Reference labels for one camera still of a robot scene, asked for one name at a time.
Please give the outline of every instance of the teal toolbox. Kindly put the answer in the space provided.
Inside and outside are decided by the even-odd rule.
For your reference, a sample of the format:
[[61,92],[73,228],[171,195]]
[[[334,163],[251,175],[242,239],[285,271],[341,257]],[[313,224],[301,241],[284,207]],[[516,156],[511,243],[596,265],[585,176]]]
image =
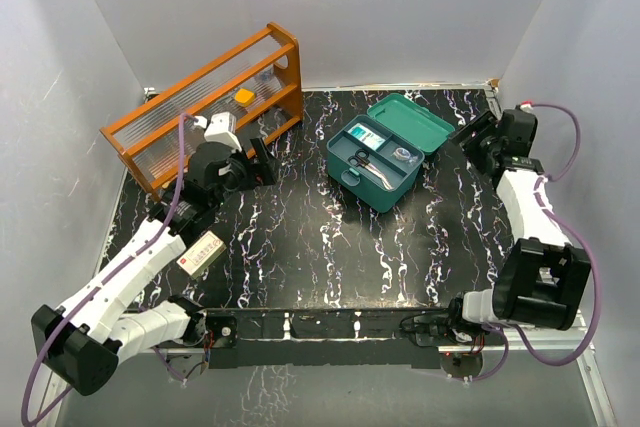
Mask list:
[[[327,167],[330,177],[384,213],[411,188],[425,154],[433,154],[454,127],[400,94],[388,95],[367,113],[356,116],[329,140]],[[412,162],[393,156],[399,147],[409,151]],[[390,189],[369,170],[356,162],[350,163],[356,152],[362,150],[384,175]]]

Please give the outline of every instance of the white wall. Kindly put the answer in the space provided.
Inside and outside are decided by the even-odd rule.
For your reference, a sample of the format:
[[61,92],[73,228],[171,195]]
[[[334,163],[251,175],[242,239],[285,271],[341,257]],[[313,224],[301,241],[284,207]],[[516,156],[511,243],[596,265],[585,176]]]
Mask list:
[[0,424],[13,426],[31,315],[91,277],[107,232],[123,166],[98,129],[141,88],[93,0],[1,1]]
[[[638,86],[640,0],[544,0],[500,83],[502,106],[524,99],[575,109],[583,147],[556,211],[590,241],[604,281],[597,359],[623,426],[638,425]],[[546,112],[534,151],[558,171],[572,149],[569,120]]]
[[164,88],[269,21],[305,87],[501,77],[541,0],[96,0],[143,85]]
[[144,87],[169,87],[253,33],[248,0],[96,2]]
[[300,41],[306,87],[501,77],[541,0],[251,0]]

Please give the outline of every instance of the toolbox lid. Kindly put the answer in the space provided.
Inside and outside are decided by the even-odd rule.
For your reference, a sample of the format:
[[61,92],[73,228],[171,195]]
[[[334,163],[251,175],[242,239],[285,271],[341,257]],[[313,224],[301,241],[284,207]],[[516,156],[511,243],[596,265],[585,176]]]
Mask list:
[[425,154],[433,154],[455,130],[453,125],[401,94],[389,94],[367,110],[372,119],[393,130]]

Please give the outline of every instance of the black marble table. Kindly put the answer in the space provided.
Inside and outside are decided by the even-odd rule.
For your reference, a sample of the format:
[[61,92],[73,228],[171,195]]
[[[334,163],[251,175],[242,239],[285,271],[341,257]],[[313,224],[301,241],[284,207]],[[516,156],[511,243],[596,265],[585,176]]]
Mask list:
[[[134,307],[177,293],[208,308],[422,307],[488,287],[511,246],[509,224],[489,180],[457,147],[445,144],[427,159],[385,214],[328,177],[327,141],[389,93],[305,93],[303,124],[273,144],[278,184],[232,195],[212,226],[228,257],[197,280],[172,263]],[[483,90],[400,93],[456,127],[488,109]],[[127,176],[103,265],[150,203]]]

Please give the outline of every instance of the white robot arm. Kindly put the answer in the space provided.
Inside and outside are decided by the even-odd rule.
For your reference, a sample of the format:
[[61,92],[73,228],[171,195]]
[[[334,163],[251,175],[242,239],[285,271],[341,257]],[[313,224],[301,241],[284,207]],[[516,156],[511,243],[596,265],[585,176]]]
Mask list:
[[536,129],[536,117],[516,108],[499,120],[486,112],[451,136],[492,178],[515,239],[493,289],[454,299],[454,322],[461,329],[464,323],[513,321],[566,330],[575,319],[591,263],[553,220],[547,177],[540,162],[529,158]]
[[[42,352],[46,343],[51,345],[43,362],[81,395],[96,392],[120,363],[143,350],[166,341],[197,343],[202,338],[201,307],[181,296],[146,312],[122,315],[174,259],[181,256],[178,265],[197,277],[220,255],[224,244],[208,228],[229,193],[276,182],[275,158],[262,139],[252,139],[256,157],[249,160],[233,133],[231,114],[214,115],[210,122],[196,118],[195,125],[206,129],[206,142],[189,159],[175,207],[170,208],[174,182],[95,278],[56,310],[43,305],[31,319],[36,349]],[[52,338],[63,321],[68,323]]]

